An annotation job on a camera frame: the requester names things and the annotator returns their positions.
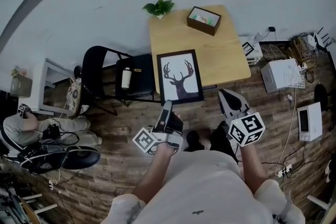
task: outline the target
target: white t-shirt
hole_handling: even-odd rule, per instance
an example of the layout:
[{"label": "white t-shirt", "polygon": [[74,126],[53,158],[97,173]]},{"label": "white t-shirt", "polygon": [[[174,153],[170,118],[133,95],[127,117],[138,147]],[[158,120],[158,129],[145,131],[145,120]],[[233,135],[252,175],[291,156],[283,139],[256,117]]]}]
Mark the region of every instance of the white t-shirt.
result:
[{"label": "white t-shirt", "polygon": [[[272,215],[286,204],[274,180],[265,181],[253,195],[227,154],[182,152],[172,158],[164,186],[147,205],[132,194],[116,197],[102,224],[272,224]],[[294,205],[283,220],[305,223]]]}]

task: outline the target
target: chair seat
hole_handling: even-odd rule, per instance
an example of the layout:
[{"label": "chair seat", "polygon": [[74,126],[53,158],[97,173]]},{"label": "chair seat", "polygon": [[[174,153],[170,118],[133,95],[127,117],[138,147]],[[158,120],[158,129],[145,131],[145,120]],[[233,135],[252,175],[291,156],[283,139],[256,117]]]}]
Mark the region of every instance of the chair seat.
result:
[{"label": "chair seat", "polygon": [[[132,72],[130,88],[125,91],[121,89],[122,72],[125,67],[139,69],[141,72]],[[155,80],[153,71],[152,55],[145,54],[119,60],[116,63],[116,85],[115,94],[117,98],[136,97],[149,95],[155,91]]]}]

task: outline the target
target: white side table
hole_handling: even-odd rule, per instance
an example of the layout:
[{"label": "white side table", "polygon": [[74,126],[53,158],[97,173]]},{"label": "white side table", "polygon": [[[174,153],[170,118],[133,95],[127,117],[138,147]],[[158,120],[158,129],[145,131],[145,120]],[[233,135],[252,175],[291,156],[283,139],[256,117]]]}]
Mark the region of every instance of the white side table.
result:
[{"label": "white side table", "polygon": [[36,65],[34,66],[32,77],[33,85],[31,87],[32,93],[28,98],[19,98],[19,106],[23,103],[29,106],[33,112],[39,114],[52,116],[55,112],[57,112],[67,115],[73,115],[73,112],[68,109],[61,109],[55,106],[43,104],[45,86],[51,88],[55,87],[54,84],[46,80],[48,68],[52,69],[57,73],[60,73],[63,76],[75,79],[72,72],[45,58],[43,61],[36,63]]}]

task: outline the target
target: black picture frame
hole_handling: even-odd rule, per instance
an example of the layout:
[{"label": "black picture frame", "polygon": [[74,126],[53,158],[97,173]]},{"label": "black picture frame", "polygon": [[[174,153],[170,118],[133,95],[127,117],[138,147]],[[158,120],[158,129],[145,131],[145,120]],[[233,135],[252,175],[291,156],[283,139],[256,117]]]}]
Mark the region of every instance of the black picture frame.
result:
[{"label": "black picture frame", "polygon": [[176,56],[176,55],[183,55],[183,54],[191,54],[192,55],[193,62],[194,62],[194,72],[195,72],[196,81],[197,81],[198,96],[197,97],[192,97],[192,98],[179,99],[179,100],[171,100],[171,101],[172,101],[173,104],[183,104],[183,103],[192,103],[192,102],[198,102],[198,101],[203,101],[204,100],[200,70],[198,68],[197,57],[196,57],[196,51],[194,49],[192,49],[192,50],[181,50],[181,51],[169,52],[167,54],[156,55],[156,60],[158,62],[157,63],[157,71],[158,71],[158,74],[159,74],[161,105],[164,105],[164,103],[165,103],[161,58],[169,57],[169,56]]}]

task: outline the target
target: wooden table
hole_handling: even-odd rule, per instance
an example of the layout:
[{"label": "wooden table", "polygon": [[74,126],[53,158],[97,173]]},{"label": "wooden table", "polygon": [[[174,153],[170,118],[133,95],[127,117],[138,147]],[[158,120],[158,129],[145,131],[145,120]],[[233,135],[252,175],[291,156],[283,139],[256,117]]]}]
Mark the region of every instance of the wooden table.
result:
[{"label": "wooden table", "polygon": [[195,49],[202,86],[246,79],[251,72],[236,29],[223,5],[202,7],[221,14],[215,36],[190,28],[186,18],[190,9],[178,10],[149,22],[156,91],[159,93],[156,55]]}]

